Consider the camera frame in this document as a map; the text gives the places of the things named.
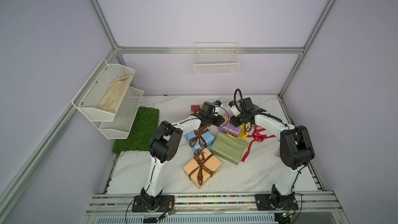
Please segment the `blue gift box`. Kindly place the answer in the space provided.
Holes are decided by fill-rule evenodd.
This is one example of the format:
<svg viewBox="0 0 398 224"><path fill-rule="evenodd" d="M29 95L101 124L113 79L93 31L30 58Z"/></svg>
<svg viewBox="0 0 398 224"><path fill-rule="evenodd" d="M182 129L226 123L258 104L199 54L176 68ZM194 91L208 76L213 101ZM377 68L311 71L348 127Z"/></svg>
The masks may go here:
<svg viewBox="0 0 398 224"><path fill-rule="evenodd" d="M207 128L191 131L185 135L185 138L193 151L209 148L215 141L215 137Z"/></svg>

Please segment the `purple gift box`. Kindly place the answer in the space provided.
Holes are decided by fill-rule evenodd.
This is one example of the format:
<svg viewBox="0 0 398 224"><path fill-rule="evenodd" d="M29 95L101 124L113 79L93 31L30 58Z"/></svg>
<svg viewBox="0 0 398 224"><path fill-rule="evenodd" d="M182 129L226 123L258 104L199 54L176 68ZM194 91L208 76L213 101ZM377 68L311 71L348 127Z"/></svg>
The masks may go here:
<svg viewBox="0 0 398 224"><path fill-rule="evenodd" d="M241 132L242 128L241 127L235 127L233 124L230 123L229 119L233 117L232 112L227 112L224 114L224 122L221 124L220 127L218 127L219 132L223 132L225 134L229 134L235 138L237 138Z"/></svg>

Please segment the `red ribbon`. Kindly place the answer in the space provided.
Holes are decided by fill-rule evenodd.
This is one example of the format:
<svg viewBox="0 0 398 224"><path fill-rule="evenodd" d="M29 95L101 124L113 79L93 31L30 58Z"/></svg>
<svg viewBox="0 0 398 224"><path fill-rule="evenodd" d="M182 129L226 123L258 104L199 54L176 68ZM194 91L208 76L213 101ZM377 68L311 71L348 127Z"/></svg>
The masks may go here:
<svg viewBox="0 0 398 224"><path fill-rule="evenodd" d="M254 131L250 134L247 135L248 138L252 138L252 140L250 141L247 151L246 153L243 155L241 162L245 162L245 160L248 158L250 152L251 152L251 148L254 142L263 142L266 139L270 139L270 138L275 138L275 135L268 135L268 134L263 134L263 132L267 132L267 129L265 128L259 128L257 125L254 126Z"/></svg>

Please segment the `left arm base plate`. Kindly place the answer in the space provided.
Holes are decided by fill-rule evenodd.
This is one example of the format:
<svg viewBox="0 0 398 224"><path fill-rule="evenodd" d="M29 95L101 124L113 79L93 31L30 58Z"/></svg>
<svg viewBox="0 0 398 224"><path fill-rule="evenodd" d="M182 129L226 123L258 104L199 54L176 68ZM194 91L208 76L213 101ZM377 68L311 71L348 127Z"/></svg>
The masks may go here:
<svg viewBox="0 0 398 224"><path fill-rule="evenodd" d="M152 197L149 194L135 196L131 211L133 213L165 212L174 207L175 196L159 194Z"/></svg>

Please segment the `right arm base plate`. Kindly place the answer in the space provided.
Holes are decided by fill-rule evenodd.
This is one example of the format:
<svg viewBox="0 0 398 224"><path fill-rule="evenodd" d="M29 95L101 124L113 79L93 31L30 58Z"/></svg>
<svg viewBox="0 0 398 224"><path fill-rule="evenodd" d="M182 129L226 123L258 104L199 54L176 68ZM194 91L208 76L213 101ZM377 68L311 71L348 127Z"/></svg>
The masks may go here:
<svg viewBox="0 0 398 224"><path fill-rule="evenodd" d="M288 190L286 195L282 195L275 184L272 186L269 194L256 194L255 203L259 211L296 211L299 209L294 193Z"/></svg>

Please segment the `yellow ribbon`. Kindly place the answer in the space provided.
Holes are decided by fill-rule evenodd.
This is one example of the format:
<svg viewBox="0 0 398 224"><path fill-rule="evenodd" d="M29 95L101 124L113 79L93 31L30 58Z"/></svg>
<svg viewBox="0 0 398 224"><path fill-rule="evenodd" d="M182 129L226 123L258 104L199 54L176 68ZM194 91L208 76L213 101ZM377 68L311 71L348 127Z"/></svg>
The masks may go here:
<svg viewBox="0 0 398 224"><path fill-rule="evenodd" d="M245 146L248 147L249 143L245 140L246 137L248 136L248 133L245 132L245 129L244 129L244 127L242 125L240 127L242 128L242 132L237 138L235 138L235 137L233 137L233 136L231 136L229 134L226 134L226 135L231 137L231 138L233 138L233 139L242 140L245 143Z"/></svg>

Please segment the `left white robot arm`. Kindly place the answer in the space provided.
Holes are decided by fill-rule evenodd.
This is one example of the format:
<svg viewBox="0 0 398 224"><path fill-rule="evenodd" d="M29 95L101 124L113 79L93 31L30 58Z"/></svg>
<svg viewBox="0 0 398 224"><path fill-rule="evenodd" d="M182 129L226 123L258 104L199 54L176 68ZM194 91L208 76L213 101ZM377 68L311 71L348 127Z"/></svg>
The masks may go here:
<svg viewBox="0 0 398 224"><path fill-rule="evenodd" d="M205 102L202 107L183 120L177 122L163 121L149 143L151 168L141 197L155 199L161 195L163 167L177 153L184 133L197 131L208 125L220 126L225 119L219 114L223 109L220 101Z"/></svg>

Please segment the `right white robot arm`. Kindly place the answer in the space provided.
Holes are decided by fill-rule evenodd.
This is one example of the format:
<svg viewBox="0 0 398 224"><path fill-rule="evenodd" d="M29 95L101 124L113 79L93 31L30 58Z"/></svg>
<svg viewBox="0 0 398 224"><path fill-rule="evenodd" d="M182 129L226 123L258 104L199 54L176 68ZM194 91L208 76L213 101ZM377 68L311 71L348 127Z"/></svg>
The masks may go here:
<svg viewBox="0 0 398 224"><path fill-rule="evenodd" d="M288 124L262 108L255 108L251 98L244 98L240 89L235 90L229 107L233 113L230 123L234 126L249 124L263 128L278 138L279 155L285 166L272 186L270 202L272 208L283 209L295 199L294 190L299 175L315 157L308 129L303 125Z"/></svg>

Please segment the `green gift box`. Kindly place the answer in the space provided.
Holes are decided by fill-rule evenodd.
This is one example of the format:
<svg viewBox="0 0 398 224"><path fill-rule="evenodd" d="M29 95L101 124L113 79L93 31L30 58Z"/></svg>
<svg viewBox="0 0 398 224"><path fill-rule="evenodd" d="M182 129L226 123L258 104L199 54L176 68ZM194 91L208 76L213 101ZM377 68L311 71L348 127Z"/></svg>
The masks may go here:
<svg viewBox="0 0 398 224"><path fill-rule="evenodd" d="M218 132L211 146L211 152L234 165L238 165L245 147L246 143L244 141L232 138L226 133Z"/></svg>

